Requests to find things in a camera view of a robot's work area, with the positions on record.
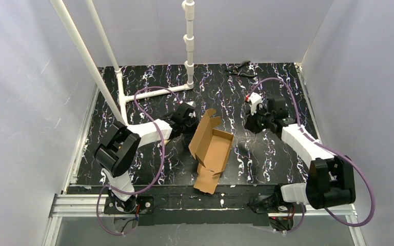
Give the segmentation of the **brown cardboard paper box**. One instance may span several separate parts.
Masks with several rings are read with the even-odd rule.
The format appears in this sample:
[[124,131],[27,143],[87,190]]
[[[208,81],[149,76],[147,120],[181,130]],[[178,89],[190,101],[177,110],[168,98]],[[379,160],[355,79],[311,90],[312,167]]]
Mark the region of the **brown cardboard paper box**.
[[210,195],[215,193],[225,171],[234,140],[232,133],[217,129],[222,119],[215,113],[215,109],[205,112],[188,146],[192,157],[198,161],[193,187]]

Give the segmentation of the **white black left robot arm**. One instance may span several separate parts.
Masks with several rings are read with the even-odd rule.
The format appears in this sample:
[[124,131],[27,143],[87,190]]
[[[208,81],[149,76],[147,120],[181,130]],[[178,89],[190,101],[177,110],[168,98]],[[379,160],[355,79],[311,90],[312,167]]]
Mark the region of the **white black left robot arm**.
[[90,149],[101,165],[110,184],[121,191],[111,190],[122,202],[134,199],[135,190],[129,169],[139,147],[193,134],[199,120],[195,102],[183,102],[177,109],[154,122],[126,126],[120,122],[110,125],[99,143]]

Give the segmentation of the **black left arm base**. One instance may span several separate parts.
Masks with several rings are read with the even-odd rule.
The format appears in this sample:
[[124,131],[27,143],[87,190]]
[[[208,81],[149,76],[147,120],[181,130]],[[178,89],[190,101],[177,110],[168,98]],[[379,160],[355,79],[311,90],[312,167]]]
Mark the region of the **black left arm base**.
[[113,193],[110,193],[105,200],[103,213],[107,215],[141,215],[152,214],[153,211],[154,197],[152,196],[131,196],[127,201],[122,201]]

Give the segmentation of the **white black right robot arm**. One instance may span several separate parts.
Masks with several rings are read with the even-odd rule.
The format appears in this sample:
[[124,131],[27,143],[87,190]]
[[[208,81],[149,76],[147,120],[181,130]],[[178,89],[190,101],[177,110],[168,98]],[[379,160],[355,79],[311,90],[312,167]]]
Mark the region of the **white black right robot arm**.
[[305,183],[277,185],[271,205],[297,203],[324,209],[354,203],[353,167],[343,158],[319,147],[319,142],[304,126],[289,116],[284,98],[271,98],[264,105],[260,95],[251,93],[245,101],[250,106],[245,129],[255,134],[270,130],[289,145],[309,169]]

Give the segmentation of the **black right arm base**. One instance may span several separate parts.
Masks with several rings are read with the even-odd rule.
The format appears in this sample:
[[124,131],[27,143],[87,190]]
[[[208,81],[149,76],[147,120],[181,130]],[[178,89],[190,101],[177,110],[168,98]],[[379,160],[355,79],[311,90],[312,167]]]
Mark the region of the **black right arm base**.
[[304,205],[284,201],[279,191],[274,191],[269,196],[252,196],[247,207],[256,214],[286,213],[269,217],[272,230],[283,234],[297,230],[304,222],[306,212]]

